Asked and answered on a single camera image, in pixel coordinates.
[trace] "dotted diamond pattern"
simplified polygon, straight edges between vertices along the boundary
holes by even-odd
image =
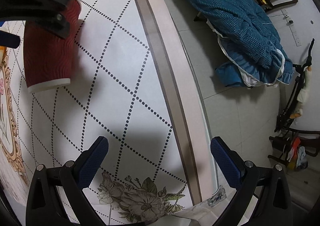
[[[25,22],[7,22],[21,36],[9,49],[12,105],[29,181],[36,166],[75,160],[99,135],[109,153],[84,193],[107,225],[129,224],[110,205],[100,205],[101,173],[123,185],[125,177],[146,177],[168,193],[185,187],[178,203],[192,206],[173,128],[156,68],[134,0],[80,0],[82,12],[75,35],[78,70],[69,86],[28,94],[23,68]],[[59,190],[70,220],[78,222]]]

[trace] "gold ornate border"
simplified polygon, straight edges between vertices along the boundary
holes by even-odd
[[[10,68],[7,67],[9,61],[9,56],[6,55],[6,49],[4,52],[3,60],[2,60],[2,71],[4,73],[4,79],[5,79],[5,93],[7,97],[7,108],[8,108],[8,114],[10,117],[10,127],[11,127],[11,135],[12,135],[12,152],[9,153],[8,150],[4,147],[4,145],[1,142],[0,138],[0,145],[2,146],[2,151],[4,152],[4,155],[6,156],[8,162],[11,164],[14,171],[18,172],[20,178],[23,180],[23,182],[28,185],[28,178],[26,174],[26,169],[23,165],[23,159],[21,156],[21,149],[19,142],[17,140],[18,137],[18,126],[15,121],[13,109],[12,109],[12,95],[11,95],[11,89],[10,89]]]

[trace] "paper cup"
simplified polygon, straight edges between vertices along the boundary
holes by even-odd
[[[70,84],[74,36],[81,11],[78,0],[71,0],[62,12],[70,23],[70,35],[60,39],[32,21],[24,30],[23,61],[30,93]]]

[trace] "metal screw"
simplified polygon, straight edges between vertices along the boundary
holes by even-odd
[[[42,164],[37,166],[38,171],[41,171],[43,168],[44,168],[44,166]]]
[[[281,165],[279,165],[279,164],[277,164],[277,165],[276,165],[276,170],[281,171],[281,170],[282,170],[282,166],[281,166]]]
[[[251,161],[246,161],[244,164],[249,168],[253,167],[253,163]]]
[[[73,164],[74,164],[74,162],[72,160],[69,160],[66,162],[66,167],[70,168],[73,166]]]

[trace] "metal strip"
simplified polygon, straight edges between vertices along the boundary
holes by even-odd
[[[148,0],[135,0],[135,2],[142,25],[146,32],[149,48],[156,66],[161,89],[164,94],[184,173],[186,175],[191,200],[193,205],[195,205],[202,202],[202,197],[196,161],[176,80],[169,62],[163,38],[160,34],[154,13]]]

